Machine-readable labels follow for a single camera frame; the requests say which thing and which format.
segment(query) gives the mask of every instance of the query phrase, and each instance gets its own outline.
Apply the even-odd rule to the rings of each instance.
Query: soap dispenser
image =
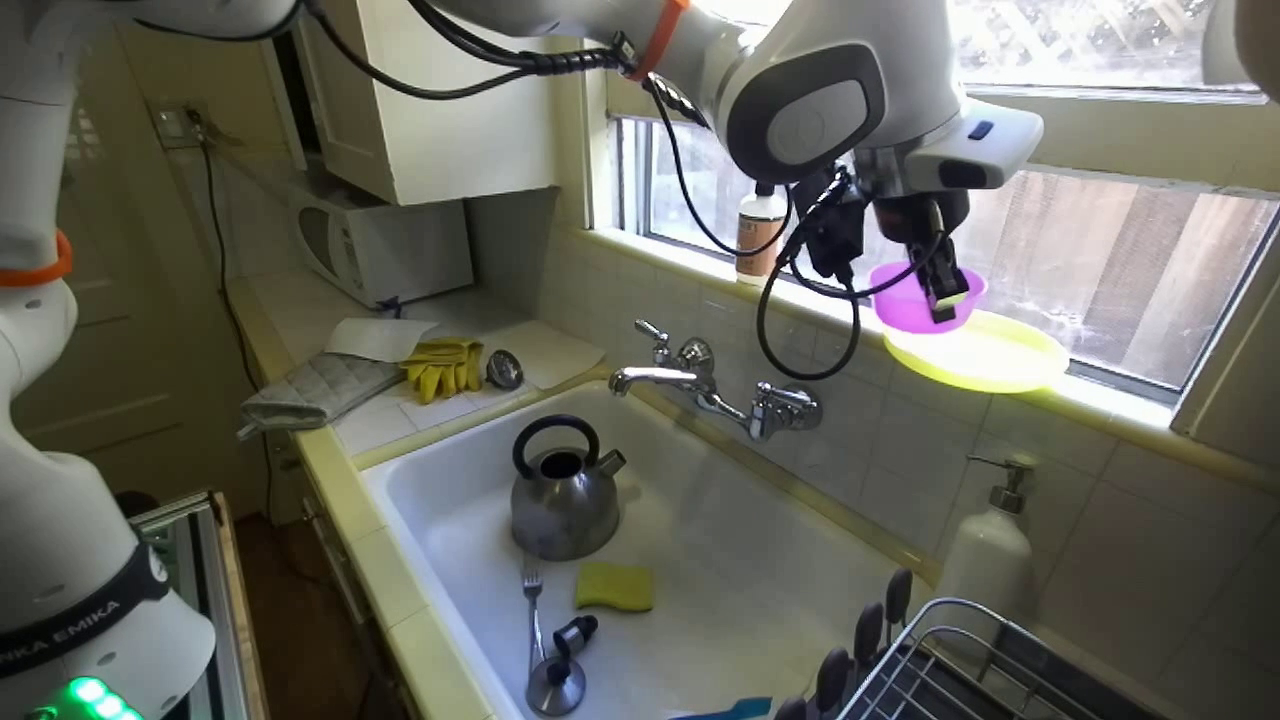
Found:
[[[941,595],[976,601],[1007,619],[1029,619],[1033,613],[1033,539],[1020,529],[1029,505],[1029,460],[992,460],[1007,473],[992,488],[987,509],[966,518],[935,583]]]

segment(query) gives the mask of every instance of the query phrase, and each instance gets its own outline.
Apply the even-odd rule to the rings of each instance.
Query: kettle handle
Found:
[[[524,460],[524,445],[527,445],[538,434],[546,434],[546,428],[578,428],[578,434],[586,434],[586,440],[589,440],[589,464],[595,464],[595,458],[600,458],[600,436],[592,434],[589,421],[580,421],[580,416],[540,416],[540,421],[533,421],[533,426],[517,436],[517,445],[511,445],[511,464],[517,464],[520,475],[533,475],[533,469],[527,469],[527,460]]]

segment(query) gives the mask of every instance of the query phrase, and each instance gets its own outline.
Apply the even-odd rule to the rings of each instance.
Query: white cabinet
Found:
[[[406,0],[325,5],[338,33],[377,69],[421,89],[457,89],[505,69],[439,42]],[[354,69],[299,24],[325,170],[389,205],[501,195],[558,184],[553,85],[517,81],[473,102],[412,102]]]

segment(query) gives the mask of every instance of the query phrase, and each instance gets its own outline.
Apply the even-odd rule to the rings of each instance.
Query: white sink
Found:
[[[608,397],[604,385],[574,388],[364,473],[415,587],[501,715],[533,715],[510,494],[511,440],[550,413],[586,416],[600,454],[627,458],[617,475],[624,524],[589,560],[647,563],[656,578],[647,618],[595,613],[600,632],[580,655],[586,720],[662,720],[741,695],[802,695],[822,655],[851,639],[857,613],[877,603],[895,573],[787,496],[787,484],[753,475],[748,464],[671,428],[666,413]],[[578,563],[586,560],[546,563],[550,632],[578,618]]]

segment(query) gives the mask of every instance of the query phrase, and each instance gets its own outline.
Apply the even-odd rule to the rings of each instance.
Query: countertop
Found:
[[[232,310],[242,317],[250,354],[270,382],[281,382],[288,368],[320,354],[338,321],[367,317],[362,306],[309,271],[242,281],[232,289]],[[527,385],[510,397],[473,393],[443,403],[415,403],[406,388],[394,388],[340,426],[299,434],[295,450],[340,544],[357,563],[415,709],[448,720],[497,715],[467,682],[460,655],[448,647],[439,618],[421,601],[409,563],[394,549],[385,519],[362,488],[362,473],[457,428],[550,397],[560,385],[595,373],[604,354],[550,326],[520,321],[486,293],[424,300],[406,317],[439,321],[436,334],[467,334],[488,348],[511,348],[524,362]]]

